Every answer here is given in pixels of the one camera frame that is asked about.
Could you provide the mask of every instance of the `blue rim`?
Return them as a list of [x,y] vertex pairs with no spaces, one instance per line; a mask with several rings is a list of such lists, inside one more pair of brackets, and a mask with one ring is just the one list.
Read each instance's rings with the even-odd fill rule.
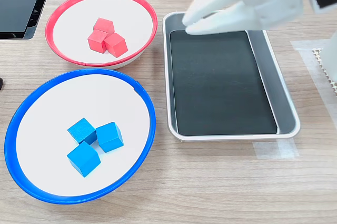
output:
[[[16,154],[16,135],[17,130],[20,125],[20,122],[27,112],[27,110],[31,107],[31,105],[46,91],[51,89],[52,87],[67,81],[69,79],[82,76],[82,75],[90,75],[90,74],[100,74],[100,75],[110,75],[116,78],[119,78],[128,84],[130,84],[134,90],[138,93],[138,95],[144,100],[148,113],[150,115],[150,130],[148,133],[148,138],[146,145],[144,147],[143,152],[141,153],[138,160],[135,162],[135,164],[129,169],[129,171],[123,175],[120,179],[118,179],[116,182],[112,183],[110,186],[105,187],[104,189],[101,189],[99,191],[81,195],[81,196],[58,196],[54,194],[47,193],[35,185],[33,185],[25,176],[23,173]],[[155,112],[154,112],[154,106],[153,103],[145,91],[145,89],[139,84],[139,82],[133,80],[131,77],[117,72],[113,70],[105,70],[105,69],[83,69],[83,70],[76,70],[72,72],[65,73],[63,75],[60,75],[54,79],[51,79],[50,81],[46,82],[45,84],[41,85],[39,88],[37,88],[31,95],[29,95],[26,100],[19,106],[19,108],[16,110],[11,122],[9,123],[7,134],[5,138],[5,160],[7,164],[7,168],[14,179],[14,181],[29,195],[33,196],[34,198],[43,200],[45,202],[54,203],[54,204],[77,204],[77,203],[83,203],[87,201],[91,201],[97,198],[100,198],[113,190],[117,189],[119,186],[121,186],[126,180],[128,180],[136,171],[137,169],[142,165],[144,162],[148,152],[150,151],[151,145],[153,143],[154,139],[154,133],[156,128],[156,118],[155,118]]]

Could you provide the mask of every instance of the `red cube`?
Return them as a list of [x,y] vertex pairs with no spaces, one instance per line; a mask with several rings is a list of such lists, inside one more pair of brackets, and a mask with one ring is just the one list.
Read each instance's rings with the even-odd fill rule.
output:
[[107,36],[108,33],[106,32],[94,30],[93,33],[88,38],[90,49],[104,54],[106,51],[106,45],[104,40]]
[[114,24],[110,20],[99,18],[94,25],[94,30],[100,30],[111,35],[115,32]]
[[109,53],[116,58],[127,52],[125,39],[117,33],[108,36],[104,42]]

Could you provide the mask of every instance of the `tray rim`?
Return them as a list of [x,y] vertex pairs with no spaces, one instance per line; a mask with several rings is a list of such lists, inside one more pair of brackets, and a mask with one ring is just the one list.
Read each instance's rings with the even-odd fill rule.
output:
[[284,80],[283,74],[281,72],[280,66],[277,62],[276,56],[274,54],[273,48],[271,46],[268,34],[266,30],[261,30],[263,32],[264,38],[267,42],[269,51],[271,53],[272,60],[274,62],[276,72],[279,76],[279,80],[281,81],[283,92],[285,93],[287,102],[292,111],[292,115],[295,120],[294,129],[287,134],[250,134],[250,135],[199,135],[199,136],[185,136],[179,134],[173,124],[172,124],[172,114],[171,114],[171,96],[170,96],[170,76],[169,76],[169,60],[167,55],[167,41],[166,41],[166,26],[165,23],[167,19],[171,16],[185,14],[185,12],[171,12],[164,16],[162,20],[162,28],[163,28],[163,40],[164,40],[164,67],[165,67],[165,92],[166,92],[166,109],[167,109],[167,125],[169,131],[175,136],[177,139],[183,142],[200,142],[200,141],[232,141],[232,140],[272,140],[272,139],[289,139],[295,137],[301,129],[301,122],[296,111],[293,100],[288,91],[288,87],[286,86],[286,82]]

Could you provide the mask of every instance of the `blue cube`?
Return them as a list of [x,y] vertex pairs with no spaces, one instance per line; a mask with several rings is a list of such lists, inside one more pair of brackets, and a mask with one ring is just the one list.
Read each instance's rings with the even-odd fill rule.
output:
[[83,177],[86,177],[101,163],[100,157],[98,156],[96,150],[94,150],[85,141],[78,145],[67,156],[72,166]]
[[120,129],[115,122],[96,128],[98,144],[105,153],[124,145]]
[[68,132],[78,142],[78,144],[81,144],[83,141],[85,141],[90,145],[95,140],[97,140],[95,128],[90,125],[90,123],[85,118],[81,119],[71,128],[69,128]]

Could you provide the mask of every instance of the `red rim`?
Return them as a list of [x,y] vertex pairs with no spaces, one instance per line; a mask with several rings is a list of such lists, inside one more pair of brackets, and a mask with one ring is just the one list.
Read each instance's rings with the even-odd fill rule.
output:
[[46,25],[46,39],[47,39],[48,45],[51,47],[51,49],[54,51],[55,54],[57,54],[59,57],[65,59],[66,61],[75,63],[77,65],[91,66],[91,67],[106,67],[106,66],[118,65],[120,63],[123,63],[123,62],[126,62],[126,61],[132,59],[133,57],[135,57],[135,56],[139,55],[141,52],[143,52],[148,47],[148,45],[151,43],[151,41],[153,40],[153,38],[154,38],[154,36],[157,32],[158,20],[157,20],[157,15],[156,15],[154,9],[152,8],[152,6],[146,0],[133,0],[137,3],[139,3],[140,5],[142,5],[148,11],[148,13],[150,14],[150,16],[152,18],[152,23],[153,23],[152,33],[151,33],[150,39],[146,42],[146,44],[141,49],[139,49],[137,52],[133,53],[132,55],[129,55],[126,58],[123,58],[123,59],[120,59],[120,60],[114,61],[114,62],[85,63],[85,62],[79,62],[79,61],[72,60],[72,59],[68,58],[66,55],[64,55],[63,53],[61,53],[61,51],[58,50],[58,48],[56,47],[56,45],[54,43],[54,39],[53,39],[53,30],[54,30],[54,26],[55,26],[58,18],[67,9],[69,9],[71,6],[73,6],[74,4],[77,4],[78,2],[81,2],[81,1],[83,1],[83,0],[68,0],[68,1],[64,2],[50,16],[50,18],[47,22],[47,25]]

